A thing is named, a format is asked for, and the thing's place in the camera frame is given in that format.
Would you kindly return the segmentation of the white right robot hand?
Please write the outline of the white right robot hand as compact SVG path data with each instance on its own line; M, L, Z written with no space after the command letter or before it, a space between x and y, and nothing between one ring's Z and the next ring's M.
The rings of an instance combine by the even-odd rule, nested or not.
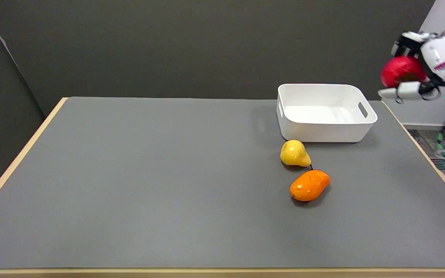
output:
M412 66L388 68L393 77L383 77L385 88L378 91L382 98L396 100L437 100L445 87L445 31L442 33L402 32L394 42L391 55L399 61L411 61Z

